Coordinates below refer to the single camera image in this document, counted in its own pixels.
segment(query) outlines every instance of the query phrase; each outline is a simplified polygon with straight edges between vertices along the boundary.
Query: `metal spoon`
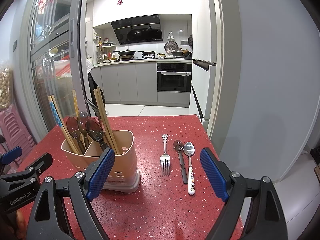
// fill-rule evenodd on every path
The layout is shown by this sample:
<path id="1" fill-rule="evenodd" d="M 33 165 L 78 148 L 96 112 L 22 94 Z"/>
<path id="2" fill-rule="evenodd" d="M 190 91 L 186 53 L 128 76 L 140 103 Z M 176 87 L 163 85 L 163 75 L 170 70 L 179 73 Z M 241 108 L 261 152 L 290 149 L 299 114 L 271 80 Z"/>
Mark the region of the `metal spoon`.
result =
<path id="1" fill-rule="evenodd" d="M 80 151 L 82 152 L 82 155 L 84 155 L 85 147 L 83 146 L 83 143 L 80 140 L 81 132 L 78 128 L 78 121 L 76 118 L 71 116 L 67 119 L 67 129 L 70 135 L 77 140 Z"/>
<path id="2" fill-rule="evenodd" d="M 81 111 L 78 114 L 78 119 L 77 119 L 78 120 L 78 127 L 79 127 L 80 132 L 83 133 L 84 146 L 86 149 L 89 147 L 89 138 L 87 135 L 87 130 L 85 128 L 85 123 L 87 122 L 88 119 L 89 119 L 89 116 L 88 116 L 87 112 Z"/>
<path id="3" fill-rule="evenodd" d="M 186 167 L 184 165 L 184 160 L 183 160 L 183 156 L 182 156 L 183 142 L 180 140 L 175 140 L 173 142 L 173 147 L 176 150 L 176 152 L 179 154 L 183 184 L 188 184 L 188 176 L 187 176 Z"/>
<path id="4" fill-rule="evenodd" d="M 109 147 L 108 144 L 106 144 L 103 140 L 104 133 L 102 127 L 96 119 L 89 118 L 89 120 L 85 123 L 85 127 L 92 140 L 100 143 L 102 151 Z"/>
<path id="5" fill-rule="evenodd" d="M 195 153 L 195 147 L 191 142 L 187 142 L 183 147 L 183 151 L 186 155 L 189 156 L 188 193 L 189 195 L 193 195 L 195 193 L 195 180 L 193 177 L 193 169 L 191 165 L 191 155 Z"/>

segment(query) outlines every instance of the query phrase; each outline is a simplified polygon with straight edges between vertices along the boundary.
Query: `bag of potatoes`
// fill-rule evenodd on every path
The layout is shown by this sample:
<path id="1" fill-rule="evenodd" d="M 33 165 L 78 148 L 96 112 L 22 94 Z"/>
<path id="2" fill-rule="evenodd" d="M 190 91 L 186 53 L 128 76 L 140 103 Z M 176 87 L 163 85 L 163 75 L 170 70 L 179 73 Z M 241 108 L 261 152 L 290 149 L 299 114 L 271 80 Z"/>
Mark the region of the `bag of potatoes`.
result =
<path id="1" fill-rule="evenodd" d="M 13 71 L 9 61 L 0 62 L 0 111 L 12 103 L 13 98 Z"/>

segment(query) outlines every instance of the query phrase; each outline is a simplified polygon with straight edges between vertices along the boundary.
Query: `white tile floor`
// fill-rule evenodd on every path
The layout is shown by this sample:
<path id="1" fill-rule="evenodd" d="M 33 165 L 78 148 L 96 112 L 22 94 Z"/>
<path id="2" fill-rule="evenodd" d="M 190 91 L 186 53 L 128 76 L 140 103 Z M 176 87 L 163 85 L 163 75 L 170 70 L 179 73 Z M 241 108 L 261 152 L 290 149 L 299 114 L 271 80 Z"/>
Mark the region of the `white tile floor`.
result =
<path id="1" fill-rule="evenodd" d="M 105 109 L 108 112 L 108 116 L 161 116 L 189 114 L 189 108 L 187 107 L 106 104 Z"/>

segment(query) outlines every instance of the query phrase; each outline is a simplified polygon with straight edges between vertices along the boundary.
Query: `red tabletop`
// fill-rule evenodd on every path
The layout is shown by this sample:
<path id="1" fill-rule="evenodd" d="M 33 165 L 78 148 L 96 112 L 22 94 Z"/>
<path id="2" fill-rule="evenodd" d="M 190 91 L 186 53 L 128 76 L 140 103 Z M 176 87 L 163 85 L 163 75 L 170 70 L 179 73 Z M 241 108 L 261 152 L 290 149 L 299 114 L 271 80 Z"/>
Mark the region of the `red tabletop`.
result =
<path id="1" fill-rule="evenodd" d="M 130 130 L 134 134 L 141 184 L 134 193 L 102 190 L 92 201 L 92 207 L 110 239 L 205 239 L 223 207 L 201 167 L 200 150 L 212 144 L 196 115 L 109 117 L 113 130 Z M 163 154 L 161 135 L 168 134 L 167 153 L 170 155 L 171 173 L 161 176 L 160 155 Z M 188 194 L 182 182 L 178 154 L 173 141 L 190 141 L 196 152 L 191 157 L 196 193 Z M 51 130 L 34 148 L 20 169 L 45 152 L 51 153 L 53 165 L 41 176 L 56 180 L 69 178 L 76 169 L 64 155 L 60 146 L 64 140 L 59 127 Z M 70 224 L 77 239 L 83 235 L 76 221 L 71 201 L 65 198 Z M 22 208 L 28 221 L 32 204 Z M 238 239 L 242 231 L 239 219 L 231 239 Z"/>

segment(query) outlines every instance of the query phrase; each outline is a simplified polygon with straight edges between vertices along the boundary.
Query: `oven handle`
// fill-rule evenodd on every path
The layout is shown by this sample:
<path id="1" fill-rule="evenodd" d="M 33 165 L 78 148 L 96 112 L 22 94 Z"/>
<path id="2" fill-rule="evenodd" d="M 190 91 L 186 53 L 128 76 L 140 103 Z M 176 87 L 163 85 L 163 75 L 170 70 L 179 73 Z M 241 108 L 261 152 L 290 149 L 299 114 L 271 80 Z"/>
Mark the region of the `oven handle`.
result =
<path id="1" fill-rule="evenodd" d="M 192 72 L 173 72 L 173 71 L 157 71 L 157 73 L 161 73 L 162 75 L 168 76 L 191 76 Z"/>

